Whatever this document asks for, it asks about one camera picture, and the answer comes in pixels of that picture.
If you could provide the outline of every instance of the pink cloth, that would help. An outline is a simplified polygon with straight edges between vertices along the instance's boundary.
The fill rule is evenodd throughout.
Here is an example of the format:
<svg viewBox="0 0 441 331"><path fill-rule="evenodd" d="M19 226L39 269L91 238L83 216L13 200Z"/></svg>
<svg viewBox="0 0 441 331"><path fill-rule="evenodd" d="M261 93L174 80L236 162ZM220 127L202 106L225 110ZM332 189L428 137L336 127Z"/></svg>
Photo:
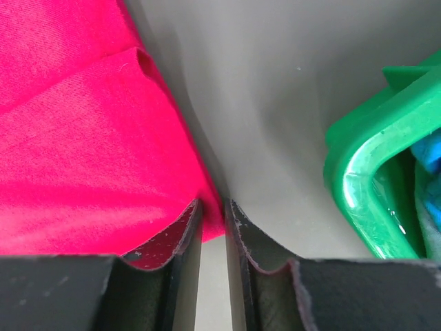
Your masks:
<svg viewBox="0 0 441 331"><path fill-rule="evenodd" d="M122 0L0 3L0 254L117 253L221 202Z"/></svg>

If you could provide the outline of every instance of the plastic bin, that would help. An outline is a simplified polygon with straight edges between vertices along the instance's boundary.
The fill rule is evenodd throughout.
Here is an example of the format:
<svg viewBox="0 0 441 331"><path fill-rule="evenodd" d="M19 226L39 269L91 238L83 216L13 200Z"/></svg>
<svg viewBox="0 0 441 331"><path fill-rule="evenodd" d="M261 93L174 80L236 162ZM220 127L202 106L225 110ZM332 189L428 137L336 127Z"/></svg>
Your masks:
<svg viewBox="0 0 441 331"><path fill-rule="evenodd" d="M337 206L377 257L426 257L407 148L441 127L441 51L383 69L389 83L327 132L324 177Z"/></svg>

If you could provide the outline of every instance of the gray wall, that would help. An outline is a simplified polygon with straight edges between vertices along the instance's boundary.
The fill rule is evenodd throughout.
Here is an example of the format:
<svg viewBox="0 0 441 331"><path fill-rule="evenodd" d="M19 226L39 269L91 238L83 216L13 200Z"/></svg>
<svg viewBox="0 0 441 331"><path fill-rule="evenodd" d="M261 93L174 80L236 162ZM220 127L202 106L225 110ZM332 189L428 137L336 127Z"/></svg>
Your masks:
<svg viewBox="0 0 441 331"><path fill-rule="evenodd" d="M223 195L305 257L368 257L322 184L326 129L441 47L440 0L126 0ZM231 330L223 240L197 330Z"/></svg>

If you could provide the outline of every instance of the red fabric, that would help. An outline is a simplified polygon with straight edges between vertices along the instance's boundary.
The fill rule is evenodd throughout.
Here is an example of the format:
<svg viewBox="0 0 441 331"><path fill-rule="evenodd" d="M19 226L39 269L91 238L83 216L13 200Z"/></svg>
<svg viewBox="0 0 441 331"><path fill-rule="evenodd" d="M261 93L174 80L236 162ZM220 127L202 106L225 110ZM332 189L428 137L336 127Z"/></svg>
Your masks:
<svg viewBox="0 0 441 331"><path fill-rule="evenodd" d="M0 254L117 253L221 203L122 0L0 2Z"/></svg>

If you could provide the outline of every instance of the blue cloth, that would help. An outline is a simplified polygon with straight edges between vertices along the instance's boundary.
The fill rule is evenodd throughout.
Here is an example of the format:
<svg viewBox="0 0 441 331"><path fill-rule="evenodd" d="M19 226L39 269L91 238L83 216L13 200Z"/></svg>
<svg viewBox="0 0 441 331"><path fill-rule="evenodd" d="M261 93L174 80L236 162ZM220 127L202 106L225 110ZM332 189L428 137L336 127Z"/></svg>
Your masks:
<svg viewBox="0 0 441 331"><path fill-rule="evenodd" d="M441 230L441 129L413 144L411 151L423 168L433 176L421 198L433 221Z"/></svg>
<svg viewBox="0 0 441 331"><path fill-rule="evenodd" d="M441 129L411 146L416 166L416 210L427 255L441 261Z"/></svg>

